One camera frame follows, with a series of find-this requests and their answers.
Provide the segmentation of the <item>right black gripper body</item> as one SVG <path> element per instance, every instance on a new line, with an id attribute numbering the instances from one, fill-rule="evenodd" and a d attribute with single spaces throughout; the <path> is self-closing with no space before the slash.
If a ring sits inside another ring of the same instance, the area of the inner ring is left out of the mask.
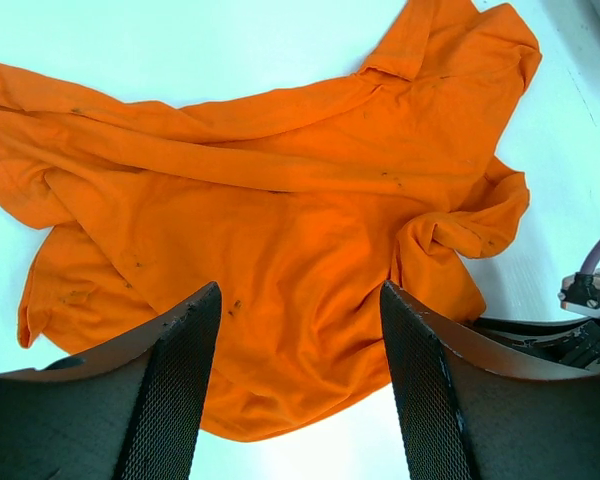
<path id="1" fill-rule="evenodd" d="M 600 373 L 600 319 L 516 322 L 479 318 L 472 329 L 527 355 Z"/>

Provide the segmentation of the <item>orange t shirt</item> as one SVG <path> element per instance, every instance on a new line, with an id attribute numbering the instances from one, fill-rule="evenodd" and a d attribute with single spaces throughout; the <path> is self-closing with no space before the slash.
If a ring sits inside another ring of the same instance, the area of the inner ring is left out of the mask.
<path id="1" fill-rule="evenodd" d="M 204 430 L 259 441 L 354 405 L 390 380 L 384 282 L 484 312 L 464 260 L 505 250 L 529 205 L 495 150 L 540 61 L 510 5 L 411 1 L 355 73 L 225 102 L 0 64 L 0 206 L 48 230 L 19 344 L 76 354 L 216 282 Z"/>

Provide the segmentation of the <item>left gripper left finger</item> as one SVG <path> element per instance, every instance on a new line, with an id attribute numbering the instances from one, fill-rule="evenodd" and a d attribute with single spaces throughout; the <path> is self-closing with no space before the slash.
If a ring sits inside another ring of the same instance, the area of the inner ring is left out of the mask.
<path id="1" fill-rule="evenodd" d="M 0 479 L 185 479 L 222 295 L 166 313 L 43 369 L 0 374 Z"/>

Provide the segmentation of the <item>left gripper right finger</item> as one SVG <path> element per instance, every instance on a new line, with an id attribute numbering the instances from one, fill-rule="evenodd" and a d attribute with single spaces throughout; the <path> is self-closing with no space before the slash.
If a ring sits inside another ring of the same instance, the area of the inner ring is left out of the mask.
<path id="1" fill-rule="evenodd" d="M 600 373 L 533 357 L 380 294 L 386 356 L 413 479 L 600 479 Z"/>

